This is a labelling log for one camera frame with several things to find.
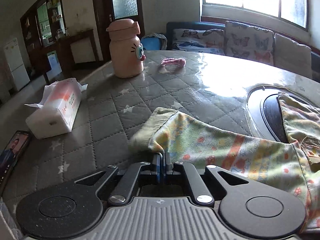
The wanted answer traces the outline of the dark wooden cabinet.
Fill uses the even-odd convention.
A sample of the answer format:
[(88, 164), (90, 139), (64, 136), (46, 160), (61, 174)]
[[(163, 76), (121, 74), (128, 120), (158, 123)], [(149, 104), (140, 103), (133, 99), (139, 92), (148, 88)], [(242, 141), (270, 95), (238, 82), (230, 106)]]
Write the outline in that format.
[(93, 53), (95, 62), (99, 61), (97, 45), (92, 28), (85, 27), (69, 33), (65, 25), (63, 3), (61, 0), (38, 0), (20, 18), (25, 47), (31, 67), (27, 69), (29, 77), (34, 80), (43, 75), (48, 81), (47, 73), (52, 70), (48, 55), (54, 53), (64, 73), (69, 74), (76, 69), (71, 45), (88, 39), (89, 51)]

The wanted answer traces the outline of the round black induction cooktop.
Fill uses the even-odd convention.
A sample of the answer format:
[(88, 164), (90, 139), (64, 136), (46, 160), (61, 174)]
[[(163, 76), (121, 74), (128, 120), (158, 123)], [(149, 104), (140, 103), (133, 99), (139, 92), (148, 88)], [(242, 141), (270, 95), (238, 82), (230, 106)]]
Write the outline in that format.
[(272, 137), (278, 142), (288, 143), (278, 93), (272, 93), (261, 99), (260, 114)]

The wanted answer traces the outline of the pink cartoon water bottle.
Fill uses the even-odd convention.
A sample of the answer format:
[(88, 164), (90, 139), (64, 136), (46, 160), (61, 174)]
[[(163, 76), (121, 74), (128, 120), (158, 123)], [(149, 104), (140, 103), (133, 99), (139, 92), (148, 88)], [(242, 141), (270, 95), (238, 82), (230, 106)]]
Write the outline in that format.
[(111, 40), (109, 49), (114, 74), (119, 78), (129, 78), (142, 73), (145, 54), (138, 37), (138, 22), (129, 18), (116, 20), (106, 31)]

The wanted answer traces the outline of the colourful patterned children's cardigan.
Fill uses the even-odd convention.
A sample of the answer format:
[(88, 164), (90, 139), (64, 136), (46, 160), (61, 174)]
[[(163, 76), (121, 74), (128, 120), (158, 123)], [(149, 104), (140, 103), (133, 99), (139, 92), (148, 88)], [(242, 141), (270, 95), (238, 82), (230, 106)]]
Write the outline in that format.
[(278, 94), (287, 142), (210, 126), (175, 109), (158, 107), (130, 139), (133, 153), (168, 153), (197, 168), (216, 165), (298, 197), (306, 208), (303, 232), (319, 232), (319, 108)]

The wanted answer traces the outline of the plain beige pillow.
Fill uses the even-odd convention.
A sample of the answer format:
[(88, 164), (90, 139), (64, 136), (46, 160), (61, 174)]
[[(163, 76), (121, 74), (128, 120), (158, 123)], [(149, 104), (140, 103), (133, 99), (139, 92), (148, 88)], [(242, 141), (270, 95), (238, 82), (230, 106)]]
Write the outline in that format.
[(274, 66), (312, 79), (311, 48), (275, 33)]

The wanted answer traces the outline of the dark wooden door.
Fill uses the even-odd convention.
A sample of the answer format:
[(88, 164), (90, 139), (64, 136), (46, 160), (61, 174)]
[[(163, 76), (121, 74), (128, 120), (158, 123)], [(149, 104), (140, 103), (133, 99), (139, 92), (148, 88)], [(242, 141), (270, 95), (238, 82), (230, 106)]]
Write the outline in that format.
[(110, 61), (110, 37), (106, 29), (115, 20), (130, 18), (140, 26), (140, 35), (145, 35), (142, 0), (93, 0), (95, 21), (104, 61)]

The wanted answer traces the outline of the black smartphone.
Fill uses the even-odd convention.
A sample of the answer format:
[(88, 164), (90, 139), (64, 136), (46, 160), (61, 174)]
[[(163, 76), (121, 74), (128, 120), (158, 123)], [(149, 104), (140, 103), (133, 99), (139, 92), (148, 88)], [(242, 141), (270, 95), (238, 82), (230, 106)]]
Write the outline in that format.
[(1, 196), (20, 156), (25, 152), (31, 140), (31, 133), (17, 130), (1, 152)]

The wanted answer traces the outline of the white refrigerator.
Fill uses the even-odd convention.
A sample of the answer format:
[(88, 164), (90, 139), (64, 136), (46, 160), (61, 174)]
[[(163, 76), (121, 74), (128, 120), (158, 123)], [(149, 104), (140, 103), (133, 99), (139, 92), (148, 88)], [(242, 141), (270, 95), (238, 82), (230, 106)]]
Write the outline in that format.
[(13, 86), (19, 92), (29, 82), (26, 67), (24, 65), (17, 38), (4, 45), (4, 54), (10, 70)]

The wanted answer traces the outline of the dark blue sofa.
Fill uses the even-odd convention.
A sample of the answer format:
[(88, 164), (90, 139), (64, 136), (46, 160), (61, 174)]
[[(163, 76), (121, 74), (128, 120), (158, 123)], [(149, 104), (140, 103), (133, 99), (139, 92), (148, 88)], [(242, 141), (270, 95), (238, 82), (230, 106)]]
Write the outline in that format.
[(169, 22), (169, 50), (257, 61), (319, 81), (319, 53), (270, 29), (234, 21)]

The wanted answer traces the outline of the white orange tissue pack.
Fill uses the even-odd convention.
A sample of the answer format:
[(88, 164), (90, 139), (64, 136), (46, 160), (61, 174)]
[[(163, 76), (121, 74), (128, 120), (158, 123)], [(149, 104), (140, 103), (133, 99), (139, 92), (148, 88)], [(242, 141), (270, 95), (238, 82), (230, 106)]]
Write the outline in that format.
[(72, 131), (87, 85), (75, 78), (56, 81), (45, 86), (41, 102), (27, 104), (36, 111), (25, 120), (37, 139), (55, 137)]

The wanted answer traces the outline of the blue grey blanket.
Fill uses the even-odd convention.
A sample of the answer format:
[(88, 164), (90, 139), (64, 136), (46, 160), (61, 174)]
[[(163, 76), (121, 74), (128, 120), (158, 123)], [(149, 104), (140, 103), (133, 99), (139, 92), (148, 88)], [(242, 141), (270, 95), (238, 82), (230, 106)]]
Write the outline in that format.
[(141, 38), (144, 50), (166, 50), (168, 40), (164, 34), (151, 33)]

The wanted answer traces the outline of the lying butterfly print pillow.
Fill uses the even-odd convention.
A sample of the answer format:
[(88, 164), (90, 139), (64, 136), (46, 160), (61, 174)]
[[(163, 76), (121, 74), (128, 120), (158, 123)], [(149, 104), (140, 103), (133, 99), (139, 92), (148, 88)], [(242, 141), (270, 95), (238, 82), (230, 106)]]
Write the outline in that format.
[(224, 31), (221, 29), (174, 29), (172, 50), (224, 55)]

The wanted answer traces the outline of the upright butterfly print pillow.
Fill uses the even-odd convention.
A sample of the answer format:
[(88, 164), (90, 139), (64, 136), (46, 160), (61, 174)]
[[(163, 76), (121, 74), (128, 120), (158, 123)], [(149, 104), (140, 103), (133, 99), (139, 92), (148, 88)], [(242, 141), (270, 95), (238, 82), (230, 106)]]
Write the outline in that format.
[(226, 56), (274, 65), (274, 32), (239, 22), (225, 22)]

